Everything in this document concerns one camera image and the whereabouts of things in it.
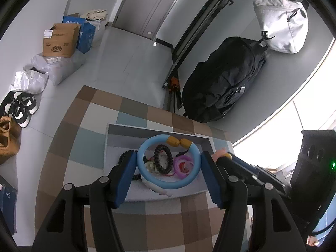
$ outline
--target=plastic bag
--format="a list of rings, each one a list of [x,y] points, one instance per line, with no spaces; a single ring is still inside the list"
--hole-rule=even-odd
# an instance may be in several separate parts
[[[10,91],[23,91],[30,94],[41,93],[47,83],[48,74],[39,73],[32,69],[17,71],[14,82],[10,85]]]
[[[48,72],[49,79],[54,86],[72,75],[85,62],[85,55],[76,50],[70,58],[43,57],[37,54],[31,59],[31,64],[42,73]]]

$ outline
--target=door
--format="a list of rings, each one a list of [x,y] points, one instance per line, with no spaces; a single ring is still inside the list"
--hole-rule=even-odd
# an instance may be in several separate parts
[[[124,0],[114,26],[154,39],[175,0]]]

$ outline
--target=blue gripper pad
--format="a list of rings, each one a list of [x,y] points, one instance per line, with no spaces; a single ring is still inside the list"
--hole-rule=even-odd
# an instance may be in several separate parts
[[[115,208],[118,208],[125,201],[137,165],[136,155],[136,152],[132,152],[125,156],[116,172],[116,179],[111,181],[111,188],[114,190]]]
[[[221,190],[226,188],[226,182],[207,151],[201,154],[201,169],[213,203],[215,203],[218,208],[223,209],[224,205],[221,199]]]

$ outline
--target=cloth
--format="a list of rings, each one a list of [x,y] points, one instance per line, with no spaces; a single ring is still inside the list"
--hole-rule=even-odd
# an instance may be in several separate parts
[[[88,11],[87,13],[81,15],[80,17],[94,21],[94,20],[105,20],[106,16],[107,16],[106,9],[94,9]]]

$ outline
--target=white sticker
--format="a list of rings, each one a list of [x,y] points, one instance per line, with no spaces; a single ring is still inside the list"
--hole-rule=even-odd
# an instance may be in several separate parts
[[[62,60],[61,57],[49,58],[47,59],[47,63],[54,63],[54,62],[61,61],[61,60]]]
[[[45,39],[51,39],[51,35],[52,35],[52,29],[44,31],[44,38]]]

